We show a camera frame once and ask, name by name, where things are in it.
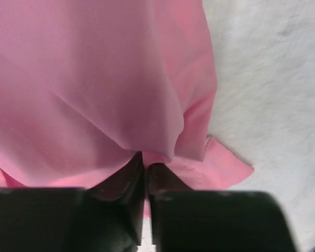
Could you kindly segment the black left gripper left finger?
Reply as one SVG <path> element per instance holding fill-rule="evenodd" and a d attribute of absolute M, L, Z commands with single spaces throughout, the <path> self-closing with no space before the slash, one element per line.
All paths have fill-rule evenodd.
<path fill-rule="evenodd" d="M 0 187 L 0 251 L 136 251 L 143 208 L 141 153 L 88 190 Z"/>

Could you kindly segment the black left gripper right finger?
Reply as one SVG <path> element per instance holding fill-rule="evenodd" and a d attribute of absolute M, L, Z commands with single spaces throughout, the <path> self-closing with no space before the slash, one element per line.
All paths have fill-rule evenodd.
<path fill-rule="evenodd" d="M 157 251 L 296 251 L 277 201 L 260 191 L 196 191 L 164 164 L 147 171 Z"/>

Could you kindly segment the pink fabric pillowcase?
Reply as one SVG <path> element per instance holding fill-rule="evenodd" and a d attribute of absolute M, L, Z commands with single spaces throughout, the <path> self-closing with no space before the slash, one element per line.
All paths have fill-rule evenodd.
<path fill-rule="evenodd" d="M 201 1 L 0 1 L 0 187 L 92 188 L 137 152 L 186 185 L 253 173 L 208 135 Z"/>

